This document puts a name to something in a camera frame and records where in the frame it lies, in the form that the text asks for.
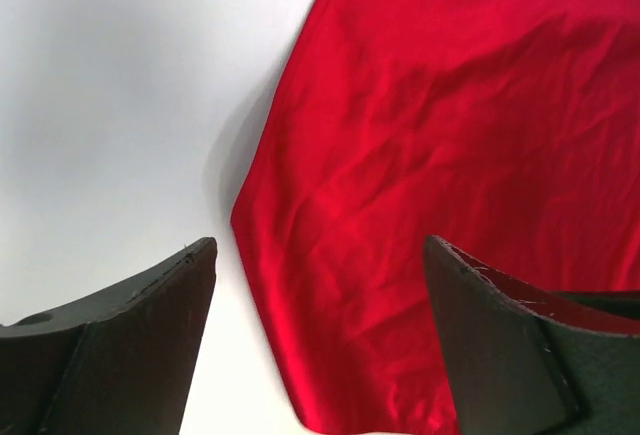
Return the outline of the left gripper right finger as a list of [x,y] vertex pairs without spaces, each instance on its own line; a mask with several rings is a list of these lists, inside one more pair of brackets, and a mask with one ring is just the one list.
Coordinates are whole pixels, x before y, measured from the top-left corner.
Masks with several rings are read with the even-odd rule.
[[549,292],[431,236],[426,283],[464,434],[635,434],[639,295]]

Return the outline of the red cloth napkin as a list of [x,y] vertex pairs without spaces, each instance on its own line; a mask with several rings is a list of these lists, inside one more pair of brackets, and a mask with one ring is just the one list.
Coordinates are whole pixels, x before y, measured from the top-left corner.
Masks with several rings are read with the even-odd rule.
[[639,285],[639,0],[316,0],[231,225],[303,426],[455,433],[429,235]]

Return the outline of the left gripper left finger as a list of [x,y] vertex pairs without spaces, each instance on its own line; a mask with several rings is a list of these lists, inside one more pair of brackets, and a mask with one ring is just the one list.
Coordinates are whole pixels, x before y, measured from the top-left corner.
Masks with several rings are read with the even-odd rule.
[[202,238],[1,329],[4,434],[177,434],[216,283]]

